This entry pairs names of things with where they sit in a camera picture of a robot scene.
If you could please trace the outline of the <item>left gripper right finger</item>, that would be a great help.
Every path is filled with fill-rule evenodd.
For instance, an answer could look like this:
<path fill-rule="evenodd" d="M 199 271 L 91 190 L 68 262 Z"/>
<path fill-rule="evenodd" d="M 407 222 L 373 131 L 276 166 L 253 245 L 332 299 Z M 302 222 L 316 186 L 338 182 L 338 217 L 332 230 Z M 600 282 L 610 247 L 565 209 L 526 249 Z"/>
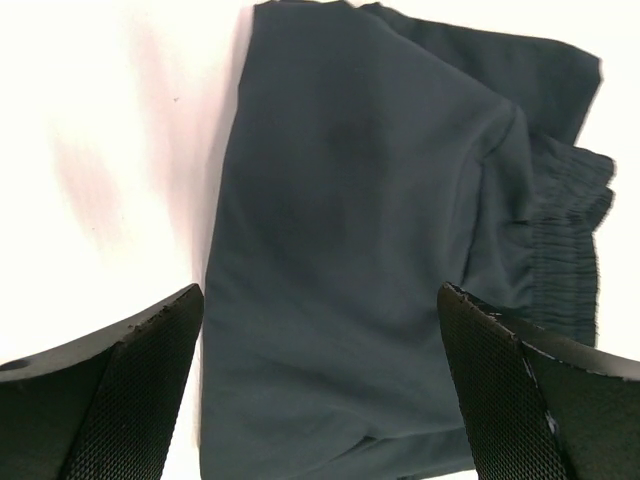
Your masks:
<path fill-rule="evenodd" d="M 638 480 L 638 362 L 450 283 L 437 309 L 479 478 Z"/>

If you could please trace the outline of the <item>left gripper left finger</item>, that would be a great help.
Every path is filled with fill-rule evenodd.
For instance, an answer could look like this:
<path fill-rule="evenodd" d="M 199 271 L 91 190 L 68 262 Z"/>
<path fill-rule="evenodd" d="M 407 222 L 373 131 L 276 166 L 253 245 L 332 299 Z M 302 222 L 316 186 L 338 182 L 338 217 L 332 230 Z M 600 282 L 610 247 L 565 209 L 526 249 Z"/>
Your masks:
<path fill-rule="evenodd" d="M 3 480 L 161 477 L 203 319 L 191 284 L 1 366 Z"/>

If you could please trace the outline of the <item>dark navy shorts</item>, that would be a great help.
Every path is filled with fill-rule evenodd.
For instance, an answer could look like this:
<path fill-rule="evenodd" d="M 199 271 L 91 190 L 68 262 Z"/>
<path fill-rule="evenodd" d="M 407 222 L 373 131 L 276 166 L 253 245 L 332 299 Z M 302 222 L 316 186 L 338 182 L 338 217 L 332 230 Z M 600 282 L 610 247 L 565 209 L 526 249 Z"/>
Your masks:
<path fill-rule="evenodd" d="M 206 274 L 205 479 L 473 466 L 441 341 L 456 284 L 593 345 L 600 62 L 379 4 L 256 6 Z"/>

